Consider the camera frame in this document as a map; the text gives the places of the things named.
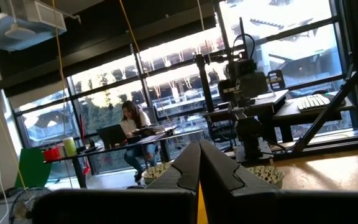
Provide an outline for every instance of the desk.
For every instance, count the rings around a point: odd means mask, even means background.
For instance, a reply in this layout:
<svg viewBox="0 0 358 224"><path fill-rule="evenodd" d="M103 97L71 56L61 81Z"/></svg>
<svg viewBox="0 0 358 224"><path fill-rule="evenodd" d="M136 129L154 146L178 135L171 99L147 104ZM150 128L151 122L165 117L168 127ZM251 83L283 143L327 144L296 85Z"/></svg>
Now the desk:
<svg viewBox="0 0 358 224"><path fill-rule="evenodd" d="M280 90L272 93L267 93L264 95L258 96L255 99L255 103L250 105L244 110L247 116L258 116L259 121L262 123L264 130L263 136L269 140L276 141L276 134L274 131L274 126L272 125L273 115L284 105L285 96L287 95L288 90ZM242 108L233 109L232 114L242 113ZM210 117L211 121L222 121L220 117L226 115L226 119L229 115L228 109L216 110L213 112L204 113L203 117ZM212 119L213 116L217 116L219 119Z"/></svg>
<svg viewBox="0 0 358 224"><path fill-rule="evenodd" d="M203 132L203 130L197 130L197 131L190 131L187 133L180 133L180 134L174 134L169 136L168 133L163 133L163 134L158 134L158 135L154 135L154 136L149 136L147 138L143 138L140 141L134 143L134 144L126 144L123 146L118 146L118 147L114 147L112 149L101 149L98 151L94 151L94 152L89 152L89 153L81 153L81 154L77 154L75 156L69 156L69 157L64 157L64 158L60 158L60 159L55 159L52 161L45 161L44 163L53 163L53 162L61 162L61 161L67 161L67 160L72 160L73 161L73 167L75 170L75 175L78 179L78 183L80 185L81 188L87 188L86 186L86 179L85 176L83 175L83 171L81 168L81 164L80 161L78 160L79 158L82 157L89 157L89 156L94 156L97 154L102 154L102 153L108 153L108 152L114 152L114 151L119 151L119 150L123 150L123 149L130 149L133 147L143 147L147 144L152 144L155 142L160 141L161 143L161 160L162 162L169 162L170 158L169 158L169 153L167 150L167 147L165 145L165 140L167 139L171 139L171 138L177 138L177 137L181 137L181 136L185 136L185 135L189 135L189 134L196 134L196 133L201 133Z"/></svg>
<svg viewBox="0 0 358 224"><path fill-rule="evenodd" d="M352 102L346 97L345 105L338 107L337 112L353 110L355 108L356 107L352 104ZM323 110L324 108L321 110L301 112L298 108L298 99L290 99L285 102L275 115L273 115L273 125L275 127L280 127L283 142L292 142L293 137L291 125L313 123ZM332 115L328 121L335 121L339 119L341 119L341 114L337 113Z"/></svg>

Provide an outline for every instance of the air duct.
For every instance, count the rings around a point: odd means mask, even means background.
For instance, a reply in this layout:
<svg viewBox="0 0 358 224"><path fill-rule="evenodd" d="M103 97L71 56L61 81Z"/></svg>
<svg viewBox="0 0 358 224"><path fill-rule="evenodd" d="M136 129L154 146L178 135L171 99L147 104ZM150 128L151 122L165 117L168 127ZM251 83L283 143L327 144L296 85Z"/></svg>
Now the air duct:
<svg viewBox="0 0 358 224"><path fill-rule="evenodd" d="M67 31L63 14L57 12L55 19L53 8L37 0L11 0L18 27L16 29L13 26L15 29L12 30L14 18L9 1L0 0L1 50L22 50L51 39L55 36L55 26L58 27L59 35ZM29 30L35 32L35 35L28 35Z"/></svg>

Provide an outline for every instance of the red container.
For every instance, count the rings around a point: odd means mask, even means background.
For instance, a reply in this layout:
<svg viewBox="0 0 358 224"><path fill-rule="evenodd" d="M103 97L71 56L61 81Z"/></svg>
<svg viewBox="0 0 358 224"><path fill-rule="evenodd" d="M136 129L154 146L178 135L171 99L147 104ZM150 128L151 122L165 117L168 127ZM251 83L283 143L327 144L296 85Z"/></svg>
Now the red container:
<svg viewBox="0 0 358 224"><path fill-rule="evenodd" d="M60 158L59 148L53 148L50 150L45 150L43 152L45 161L53 161Z"/></svg>

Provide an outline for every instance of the white keyboard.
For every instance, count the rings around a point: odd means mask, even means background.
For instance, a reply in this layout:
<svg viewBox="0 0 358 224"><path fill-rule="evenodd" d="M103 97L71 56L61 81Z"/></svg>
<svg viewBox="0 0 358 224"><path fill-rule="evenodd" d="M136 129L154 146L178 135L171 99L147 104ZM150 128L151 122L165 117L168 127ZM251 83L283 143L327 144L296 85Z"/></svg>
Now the white keyboard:
<svg viewBox="0 0 358 224"><path fill-rule="evenodd" d="M298 98L298 108L300 111L318 110L327 106L331 101L321 94L304 96Z"/></svg>

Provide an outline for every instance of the long dark hair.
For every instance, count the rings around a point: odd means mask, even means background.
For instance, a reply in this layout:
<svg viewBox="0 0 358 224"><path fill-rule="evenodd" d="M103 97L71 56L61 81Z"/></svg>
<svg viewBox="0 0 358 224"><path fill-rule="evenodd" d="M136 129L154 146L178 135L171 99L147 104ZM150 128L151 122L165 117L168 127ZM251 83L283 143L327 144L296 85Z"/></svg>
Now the long dark hair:
<svg viewBox="0 0 358 224"><path fill-rule="evenodd" d="M125 101L122 104L122 111L124 111L124 108L127 108L127 110L132 114L132 119L135 121L136 128L140 129L142 128L142 122L140 121L140 112L141 109L136 106L132 101ZM122 120L126 121L127 117L125 115L122 116Z"/></svg>

